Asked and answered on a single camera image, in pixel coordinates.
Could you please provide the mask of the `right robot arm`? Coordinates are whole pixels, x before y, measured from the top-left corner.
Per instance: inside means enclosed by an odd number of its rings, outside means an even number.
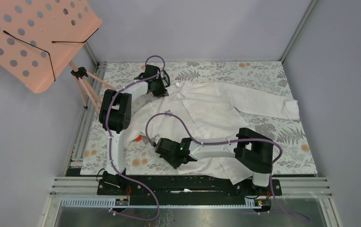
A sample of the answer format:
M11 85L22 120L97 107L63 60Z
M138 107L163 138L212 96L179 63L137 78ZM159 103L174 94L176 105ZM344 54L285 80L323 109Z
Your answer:
M214 158L235 161L252 172L252 191L262 195L270 188L275 146L271 139L248 128L240 128L237 134L225 138L189 137L181 142L161 138L155 144L155 152L175 169L189 162Z

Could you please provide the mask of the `white shirt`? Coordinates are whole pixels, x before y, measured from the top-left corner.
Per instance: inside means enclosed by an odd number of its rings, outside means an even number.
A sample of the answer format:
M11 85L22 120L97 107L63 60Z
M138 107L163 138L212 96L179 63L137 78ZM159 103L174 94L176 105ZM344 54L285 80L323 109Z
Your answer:
M139 135L180 141L191 134L196 139L224 138L248 124L241 113L297 120L296 100L252 88L214 82L180 82L168 87L169 95L152 101L131 118L125 144Z

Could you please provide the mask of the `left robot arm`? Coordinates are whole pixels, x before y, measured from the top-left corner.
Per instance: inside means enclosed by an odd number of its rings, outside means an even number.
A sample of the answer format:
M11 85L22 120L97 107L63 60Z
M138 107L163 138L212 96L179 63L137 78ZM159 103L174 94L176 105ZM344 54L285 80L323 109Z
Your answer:
M126 173L124 149L125 130L131 123L132 102L140 96L152 93L155 97L168 95L170 79L164 67L146 64L145 71L132 82L119 90L108 89L104 92L99 122L107 136L106 174L109 189L122 194L127 188L124 180Z

